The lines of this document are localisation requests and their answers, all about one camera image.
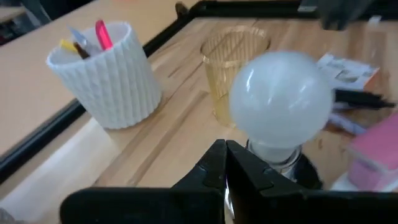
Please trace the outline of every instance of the pen holder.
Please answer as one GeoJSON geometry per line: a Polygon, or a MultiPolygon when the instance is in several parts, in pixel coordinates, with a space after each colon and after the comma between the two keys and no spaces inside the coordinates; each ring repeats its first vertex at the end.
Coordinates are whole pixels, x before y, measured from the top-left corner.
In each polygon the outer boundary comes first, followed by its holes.
{"type": "MultiPolygon", "coordinates": [[[[47,65],[102,127],[119,129],[148,117],[161,90],[134,30],[126,22],[107,24],[113,47],[82,60],[57,47],[47,65]]],[[[83,35],[98,46],[94,28],[83,35]]]]}

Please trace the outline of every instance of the light bulb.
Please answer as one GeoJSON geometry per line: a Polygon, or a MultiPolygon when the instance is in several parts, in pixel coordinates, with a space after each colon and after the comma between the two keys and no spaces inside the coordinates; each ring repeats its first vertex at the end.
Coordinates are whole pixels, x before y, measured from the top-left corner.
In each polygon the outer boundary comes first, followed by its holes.
{"type": "Polygon", "coordinates": [[[332,89],[311,57],[269,52],[236,75],[229,110],[258,157],[282,162],[325,126],[333,101],[332,89]]]}

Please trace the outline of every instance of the yellow marker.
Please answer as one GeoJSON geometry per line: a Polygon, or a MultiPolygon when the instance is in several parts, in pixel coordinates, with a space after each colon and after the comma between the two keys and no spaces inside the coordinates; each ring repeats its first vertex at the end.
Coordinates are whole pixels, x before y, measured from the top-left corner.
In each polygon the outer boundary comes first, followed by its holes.
{"type": "Polygon", "coordinates": [[[77,52],[77,49],[76,49],[76,47],[75,46],[73,46],[73,43],[71,43],[71,42],[69,42],[69,41],[67,41],[67,40],[61,40],[60,41],[60,46],[63,48],[63,49],[65,49],[65,50],[69,50],[69,51],[71,51],[71,52],[73,52],[73,53],[78,53],[77,52]]]}

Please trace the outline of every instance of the black metal frame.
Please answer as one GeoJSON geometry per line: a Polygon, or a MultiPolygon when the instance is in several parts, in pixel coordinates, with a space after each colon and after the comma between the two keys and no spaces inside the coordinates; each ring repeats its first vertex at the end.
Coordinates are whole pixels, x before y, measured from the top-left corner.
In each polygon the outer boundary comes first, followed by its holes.
{"type": "MultiPolygon", "coordinates": [[[[318,18],[316,12],[298,12],[299,5],[299,1],[200,1],[188,10],[182,3],[177,3],[175,6],[178,15],[177,20],[146,43],[144,51],[149,57],[196,17],[318,18]]],[[[398,13],[395,8],[388,7],[388,1],[376,1],[359,19],[367,20],[372,15],[380,15],[383,20],[398,19],[398,13]]],[[[0,161],[0,183],[3,183],[49,142],[67,129],[84,112],[84,107],[77,100],[74,100],[31,135],[27,136],[20,144],[13,147],[8,154],[2,156],[0,161]]]]}

